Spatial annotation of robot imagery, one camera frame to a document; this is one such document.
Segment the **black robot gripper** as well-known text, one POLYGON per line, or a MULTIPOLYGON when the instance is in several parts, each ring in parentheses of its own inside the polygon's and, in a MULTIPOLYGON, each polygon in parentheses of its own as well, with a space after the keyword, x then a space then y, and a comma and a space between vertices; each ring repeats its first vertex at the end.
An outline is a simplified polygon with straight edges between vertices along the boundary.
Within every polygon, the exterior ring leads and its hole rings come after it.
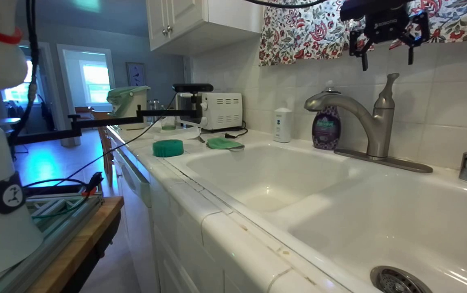
POLYGON ((370 42, 399 39, 409 47, 409 63, 416 60, 416 49, 430 39, 429 13, 421 11, 409 16, 409 0, 346 0, 341 8, 341 19, 365 19, 364 29, 351 31, 351 54, 362 60, 362 68, 369 70, 370 42))

